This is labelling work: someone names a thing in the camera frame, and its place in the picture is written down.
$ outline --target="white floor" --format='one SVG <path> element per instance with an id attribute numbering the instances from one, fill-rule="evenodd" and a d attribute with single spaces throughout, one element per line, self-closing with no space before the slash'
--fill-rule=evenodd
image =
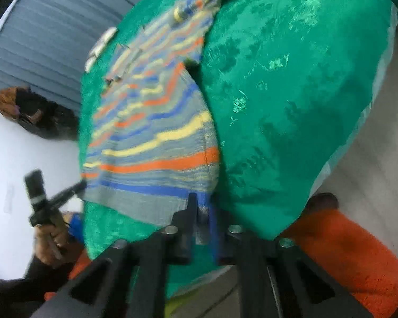
<path id="1" fill-rule="evenodd" d="M 398 256 L 398 34 L 384 86 L 367 122 L 319 191 Z M 176 318 L 240 318 L 235 269 L 200 289 Z"/>

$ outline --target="bolt head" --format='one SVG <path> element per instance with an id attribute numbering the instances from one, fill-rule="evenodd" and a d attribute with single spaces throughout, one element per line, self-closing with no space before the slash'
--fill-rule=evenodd
<path id="1" fill-rule="evenodd" d="M 128 245 L 128 241 L 126 241 L 125 239 L 118 239 L 116 241 L 114 241 L 114 243 L 112 244 L 113 248 L 124 248 Z"/>
<path id="2" fill-rule="evenodd" d="M 236 234 L 238 234 L 238 233 L 242 233 L 243 228 L 242 228 L 242 226 L 240 226 L 240 225 L 230 225 L 229 228 L 228 228 L 228 231 L 229 231 L 231 234 L 236 235 Z"/>
<path id="3" fill-rule="evenodd" d="M 279 243 L 280 243 L 280 246 L 283 248 L 290 248 L 295 245 L 294 241 L 292 239 L 288 239 L 288 238 L 281 238 Z"/>
<path id="4" fill-rule="evenodd" d="M 164 230 L 162 231 L 162 234 L 165 235 L 174 235 L 175 233 L 178 232 L 178 228 L 177 226 L 173 226 L 173 225 L 168 225 L 164 228 Z"/>

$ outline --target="green velvet cloth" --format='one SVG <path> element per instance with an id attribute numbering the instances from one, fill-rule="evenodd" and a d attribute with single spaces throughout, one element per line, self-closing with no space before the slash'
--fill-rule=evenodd
<path id="1" fill-rule="evenodd" d="M 128 43 L 174 2 L 139 2 L 84 75 L 80 164 L 116 44 Z M 217 14 L 201 65 L 191 74 L 219 138 L 220 204 L 261 237 L 274 238 L 297 219 L 321 169 L 334 166 L 339 157 L 332 155 L 351 142 L 371 107 L 391 7 L 390 0 L 227 0 Z M 85 204 L 91 257 L 115 239 L 138 240 L 156 229 Z M 215 269 L 206 246 L 198 255 L 192 266 L 171 269 L 168 295 Z"/>

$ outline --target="orange fabric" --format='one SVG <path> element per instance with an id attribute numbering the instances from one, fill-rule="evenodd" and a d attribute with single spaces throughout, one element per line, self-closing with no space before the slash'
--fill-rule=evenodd
<path id="1" fill-rule="evenodd" d="M 17 119 L 19 111 L 16 108 L 17 87 L 0 90 L 0 113 L 7 118 Z"/>
<path id="2" fill-rule="evenodd" d="M 81 271 L 83 271 L 87 265 L 89 265 L 92 261 L 87 256 L 86 249 L 83 250 L 81 255 L 79 256 L 77 262 L 75 263 L 72 271 L 70 272 L 68 279 L 74 279 Z M 47 292 L 44 294 L 44 300 L 50 300 L 56 293 Z"/>
<path id="3" fill-rule="evenodd" d="M 81 271 L 83 271 L 87 267 L 87 265 L 90 265 L 91 262 L 92 261 L 87 256 L 86 249 L 84 249 L 80 257 L 78 258 L 77 262 L 75 263 L 74 268 L 70 272 L 68 279 L 69 280 L 74 279 Z"/>
<path id="4" fill-rule="evenodd" d="M 302 216 L 284 233 L 347 288 L 374 318 L 398 307 L 398 259 L 378 239 L 336 209 Z"/>

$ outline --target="gray wall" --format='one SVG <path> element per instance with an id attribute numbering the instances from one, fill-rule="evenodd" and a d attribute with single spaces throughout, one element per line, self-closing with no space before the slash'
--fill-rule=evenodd
<path id="1" fill-rule="evenodd" d="M 139 0 L 19 0 L 0 33 L 0 89 L 29 85 L 76 113 L 88 51 Z"/>

